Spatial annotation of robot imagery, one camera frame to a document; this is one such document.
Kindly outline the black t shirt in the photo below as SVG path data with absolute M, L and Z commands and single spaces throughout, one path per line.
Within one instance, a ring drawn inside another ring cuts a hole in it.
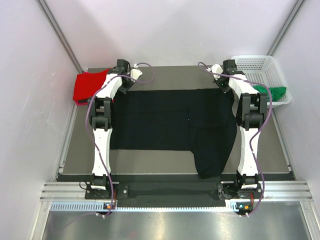
M 113 150 L 189 151 L 201 178 L 222 174 L 237 135 L 231 91 L 129 91 L 116 95 Z

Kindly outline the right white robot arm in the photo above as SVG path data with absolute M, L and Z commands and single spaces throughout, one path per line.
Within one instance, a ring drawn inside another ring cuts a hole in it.
M 241 136 L 240 162 L 234 182 L 218 185 L 219 197 L 225 200 L 253 197 L 262 191 L 257 152 L 262 127 L 269 119 L 268 95 L 254 88 L 254 83 L 237 69 L 233 59 L 225 60 L 223 66 L 215 64 L 209 71 L 224 94 L 233 91 L 238 97 L 235 118 Z

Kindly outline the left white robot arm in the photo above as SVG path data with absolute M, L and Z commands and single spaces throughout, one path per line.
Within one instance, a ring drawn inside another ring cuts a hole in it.
M 115 125 L 114 97 L 118 90 L 126 92 L 135 80 L 131 65 L 118 59 L 116 66 L 107 71 L 100 89 L 88 100 L 85 127 L 94 146 L 94 163 L 87 191 L 97 199 L 114 199 L 111 179 L 110 140 Z

